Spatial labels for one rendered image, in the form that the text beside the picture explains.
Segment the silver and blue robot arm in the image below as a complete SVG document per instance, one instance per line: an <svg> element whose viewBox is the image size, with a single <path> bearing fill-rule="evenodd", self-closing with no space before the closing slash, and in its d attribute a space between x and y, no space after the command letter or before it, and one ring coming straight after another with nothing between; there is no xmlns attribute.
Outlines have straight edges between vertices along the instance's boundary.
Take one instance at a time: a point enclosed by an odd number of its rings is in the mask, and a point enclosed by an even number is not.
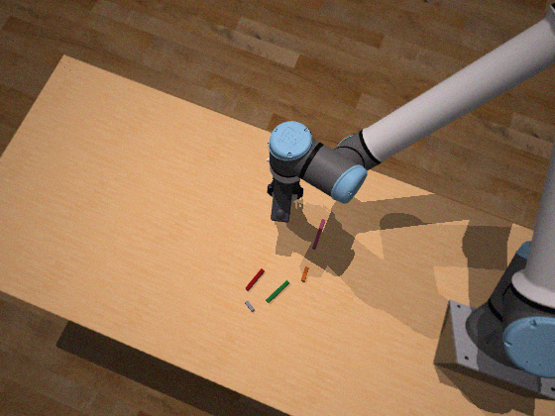
<svg viewBox="0 0 555 416"><path fill-rule="evenodd" d="M334 150L299 122L279 124L267 158L275 178L271 220L289 221L292 188L299 179L334 200L350 202L369 169L553 64L555 3L540 22ZM555 141L532 240L515 252L489 300L470 314L466 331L500 364L555 378Z"/></svg>

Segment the green rod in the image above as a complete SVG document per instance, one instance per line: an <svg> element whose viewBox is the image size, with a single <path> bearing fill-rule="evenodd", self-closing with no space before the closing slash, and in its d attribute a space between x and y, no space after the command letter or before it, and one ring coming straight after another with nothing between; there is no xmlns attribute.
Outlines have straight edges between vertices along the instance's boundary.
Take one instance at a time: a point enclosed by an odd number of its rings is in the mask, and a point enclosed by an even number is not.
<svg viewBox="0 0 555 416"><path fill-rule="evenodd" d="M284 282L272 295L270 295L266 301L269 303L277 294L279 294L287 285L289 284L289 281L287 280L286 282Z"/></svg>

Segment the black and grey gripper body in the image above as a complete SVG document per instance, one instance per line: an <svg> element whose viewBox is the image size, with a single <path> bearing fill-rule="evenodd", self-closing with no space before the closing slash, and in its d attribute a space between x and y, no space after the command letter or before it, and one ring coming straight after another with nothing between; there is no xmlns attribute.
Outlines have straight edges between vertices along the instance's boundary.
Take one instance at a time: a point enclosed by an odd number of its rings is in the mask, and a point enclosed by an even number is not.
<svg viewBox="0 0 555 416"><path fill-rule="evenodd" d="M298 194L299 193L299 189L300 189L300 186L301 186L299 182L300 182L300 179L293 184L292 194ZM271 182L272 191L274 191L274 186L275 186L275 178L273 177L273 182Z"/></svg>

